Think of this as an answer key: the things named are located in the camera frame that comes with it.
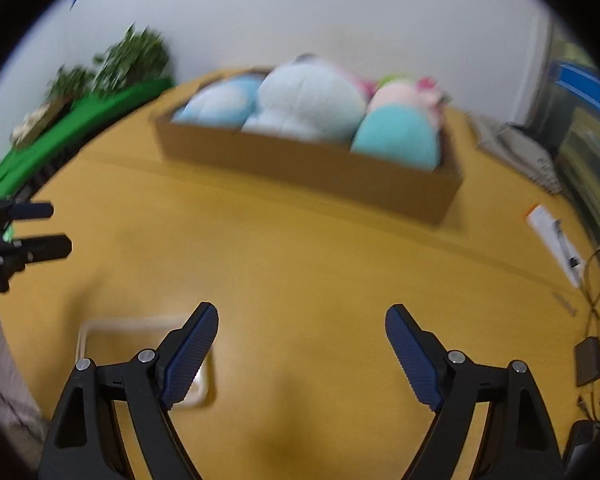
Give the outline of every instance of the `light blue plush toy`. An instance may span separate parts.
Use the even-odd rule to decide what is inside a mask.
[[[422,111],[405,105],[385,105],[369,113],[351,151],[426,171],[440,163],[438,134]]]
[[[171,121],[241,128],[256,111],[256,96],[263,80],[263,75],[245,74],[211,83],[174,113]]]

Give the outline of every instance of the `blue gripper pad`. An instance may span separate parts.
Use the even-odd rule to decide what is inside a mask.
[[[165,409],[185,398],[217,333],[218,311],[211,303],[200,303],[184,326],[169,332],[160,344],[157,380]]]
[[[438,372],[413,333],[413,330],[422,331],[415,322],[413,330],[409,327],[400,314],[400,308],[406,313],[401,305],[394,305],[386,311],[386,336],[418,400],[437,412],[444,402],[438,387]]]

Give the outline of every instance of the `cardboard box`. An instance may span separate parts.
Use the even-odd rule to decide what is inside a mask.
[[[245,72],[267,70],[214,72],[200,78],[192,94],[212,82]],[[446,126],[440,135],[442,162],[429,173],[350,153],[347,146],[171,123],[173,113],[184,104],[155,120],[159,142],[168,158],[273,178],[432,223],[443,220],[462,184]]]

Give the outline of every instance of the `plush toy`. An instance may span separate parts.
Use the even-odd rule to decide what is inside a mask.
[[[360,124],[351,151],[433,171],[440,163],[438,134],[416,107],[389,104]]]
[[[378,86],[376,87],[376,91],[379,90],[379,89],[381,89],[387,83],[390,83],[391,81],[395,81],[396,79],[403,79],[403,80],[410,81],[411,80],[411,76],[409,74],[407,74],[407,73],[399,73],[399,74],[389,74],[389,75],[386,75],[380,81],[378,81]]]
[[[367,101],[373,97],[373,94],[376,91],[376,86],[378,86],[378,83],[375,81],[364,79],[363,77],[360,77],[353,72],[350,72],[349,70],[346,70],[341,66],[324,59],[323,57],[316,56],[315,54],[302,54],[302,56],[296,57],[296,63],[298,62],[322,66],[327,70],[332,70],[339,73],[341,76],[348,79],[353,85],[355,85],[360,93],[366,97]]]
[[[416,107],[427,116],[431,127],[439,131],[442,126],[445,102],[445,93],[430,77],[422,78],[415,83],[408,79],[395,78],[378,89],[366,111],[373,112],[388,104]]]
[[[366,96],[339,71],[314,62],[274,69],[258,89],[259,110],[243,130],[304,142],[350,142]]]
[[[211,83],[177,111],[171,121],[241,128],[256,111],[256,96],[263,79],[263,75],[243,74]]]

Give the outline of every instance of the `potted plant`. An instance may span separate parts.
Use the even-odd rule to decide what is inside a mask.
[[[138,34],[131,25],[122,41],[94,56],[93,62],[101,66],[94,90],[109,96],[136,83],[158,79],[169,55],[158,32],[146,28]]]
[[[91,92],[95,73],[81,65],[67,70],[62,65],[56,73],[56,78],[49,82],[46,97],[49,101],[73,101]]]

